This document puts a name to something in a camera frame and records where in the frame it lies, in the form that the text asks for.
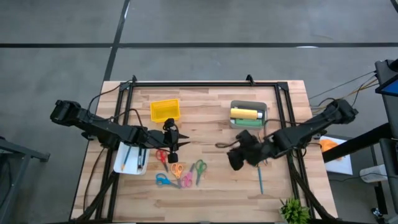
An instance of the wooden table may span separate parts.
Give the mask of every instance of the wooden table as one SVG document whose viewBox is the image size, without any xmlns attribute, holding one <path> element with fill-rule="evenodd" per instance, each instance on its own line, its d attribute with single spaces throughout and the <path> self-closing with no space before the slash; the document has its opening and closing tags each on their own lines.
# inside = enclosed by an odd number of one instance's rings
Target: wooden table
<svg viewBox="0 0 398 224">
<path fill-rule="evenodd" d="M 120 82 L 104 82 L 102 92 L 116 87 Z M 290 97 L 297 121 L 312 117 L 303 81 L 288 81 Z M 101 96 L 97 115 L 104 118 L 114 115 L 118 92 Z M 163 124 L 150 121 L 151 101 L 178 98 L 181 118 L 177 121 L 180 133 L 190 136 L 191 144 L 178 151 L 184 173 L 192 163 L 203 159 L 208 167 L 200 185 L 190 189 L 158 187 L 155 175 L 164 171 L 163 165 L 150 150 L 145 175 L 120 175 L 114 222 L 277 222 L 281 221 L 278 209 L 282 200 L 292 196 L 287 159 L 269 159 L 261 166 L 264 195 L 261 195 L 257 169 L 246 164 L 241 170 L 232 170 L 226 152 L 217 149 L 216 142 L 231 142 L 240 129 L 229 126 L 231 100 L 262 101 L 267 104 L 268 118 L 279 119 L 275 92 L 271 87 L 145 87 L 134 88 L 132 108 L 140 113 L 144 126 L 162 129 Z M 282 93 L 285 117 L 288 119 L 285 97 Z M 138 124 L 131 112 L 129 124 Z M 279 122 L 269 122 L 267 133 L 280 128 Z M 94 161 L 102 148 L 90 142 L 73 206 L 72 218 L 82 214 L 83 196 Z M 102 156 L 89 187 L 87 204 L 100 189 L 105 156 Z M 326 210 L 337 217 L 333 196 L 317 145 L 307 148 L 304 157 L 310 188 Z M 175 181 L 169 172 L 168 177 Z M 103 216 L 108 211 L 105 199 Z"/>
</svg>

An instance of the concrete floor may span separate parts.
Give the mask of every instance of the concrete floor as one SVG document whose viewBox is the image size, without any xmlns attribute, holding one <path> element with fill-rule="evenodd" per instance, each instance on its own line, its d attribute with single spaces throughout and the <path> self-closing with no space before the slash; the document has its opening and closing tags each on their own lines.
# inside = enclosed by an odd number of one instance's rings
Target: concrete floor
<svg viewBox="0 0 398 224">
<path fill-rule="evenodd" d="M 0 43 L 110 43 L 123 2 L 1 1 Z M 129 5 L 121 42 L 393 42 L 398 29 L 391 27 L 397 21 L 388 0 L 138 0 Z M 377 60 L 397 58 L 397 50 L 119 49 L 111 80 L 133 74 L 139 80 L 242 80 L 251 74 L 257 80 L 305 80 L 312 96 L 374 70 Z M 77 128 L 57 126 L 49 116 L 57 99 L 86 105 L 100 92 L 109 53 L 0 49 L 0 135 L 51 153 L 46 164 L 31 162 L 13 223 L 68 219 L 87 142 Z M 365 80 L 311 103 L 343 96 Z M 355 107 L 356 120 L 330 127 L 331 134 L 355 137 L 387 121 L 382 99 L 372 89 L 359 94 Z M 366 153 L 353 155 L 356 170 L 372 165 Z M 364 190 L 354 192 L 353 184 Z M 376 206 L 370 185 L 354 180 L 331 186 L 341 218 L 374 222 L 368 212 Z M 391 202 L 389 212 L 394 213 Z"/>
</svg>

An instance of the yellow plastic container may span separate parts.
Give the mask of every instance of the yellow plastic container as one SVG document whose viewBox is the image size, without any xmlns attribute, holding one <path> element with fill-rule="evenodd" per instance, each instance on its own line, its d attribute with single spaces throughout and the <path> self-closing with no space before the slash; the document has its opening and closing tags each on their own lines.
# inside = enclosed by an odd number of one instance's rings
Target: yellow plastic container
<svg viewBox="0 0 398 224">
<path fill-rule="evenodd" d="M 180 119 L 180 103 L 178 99 L 162 100 L 150 103 L 150 120 L 161 123 L 169 118 Z"/>
</svg>

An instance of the potted plant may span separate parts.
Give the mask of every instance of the potted plant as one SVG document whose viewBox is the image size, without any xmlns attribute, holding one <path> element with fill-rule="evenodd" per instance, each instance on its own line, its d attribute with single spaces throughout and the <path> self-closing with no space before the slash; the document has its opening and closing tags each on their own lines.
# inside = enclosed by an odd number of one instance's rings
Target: potted plant
<svg viewBox="0 0 398 224">
<path fill-rule="evenodd" d="M 302 207 L 299 199 L 288 198 L 284 203 L 282 200 L 282 207 L 279 212 L 282 218 L 288 224 L 306 224 L 310 218 L 307 207 Z"/>
</svg>

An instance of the scissors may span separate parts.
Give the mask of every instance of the scissors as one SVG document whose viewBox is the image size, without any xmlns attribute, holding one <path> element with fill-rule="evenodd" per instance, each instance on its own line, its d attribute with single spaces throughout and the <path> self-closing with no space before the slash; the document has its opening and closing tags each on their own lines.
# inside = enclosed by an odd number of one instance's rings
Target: scissors
<svg viewBox="0 0 398 224">
<path fill-rule="evenodd" d="M 197 163 L 195 164 L 195 168 L 198 172 L 198 177 L 197 177 L 197 185 L 199 184 L 200 176 L 201 174 L 206 170 L 207 164 L 203 162 L 203 160 L 199 159 Z"/>
<path fill-rule="evenodd" d="M 181 187 L 175 183 L 172 183 L 165 174 L 156 174 L 156 185 L 171 185 L 173 187 L 176 187 L 180 189 Z"/>
<path fill-rule="evenodd" d="M 164 169 L 166 170 L 166 172 L 169 172 L 169 168 L 167 168 L 167 164 L 166 164 L 166 155 L 167 153 L 163 150 L 157 150 L 156 151 L 156 159 L 158 159 L 160 162 L 163 163 Z"/>
<path fill-rule="evenodd" d="M 182 187 L 191 187 L 192 186 L 192 174 L 193 174 L 193 168 L 195 167 L 195 164 L 192 164 L 191 169 L 189 170 L 189 173 L 187 173 L 184 177 L 182 177 Z"/>
<path fill-rule="evenodd" d="M 181 164 L 172 164 L 172 173 L 174 174 L 175 178 L 177 178 L 178 186 L 181 187 L 181 173 L 182 173 L 182 165 Z"/>
</svg>

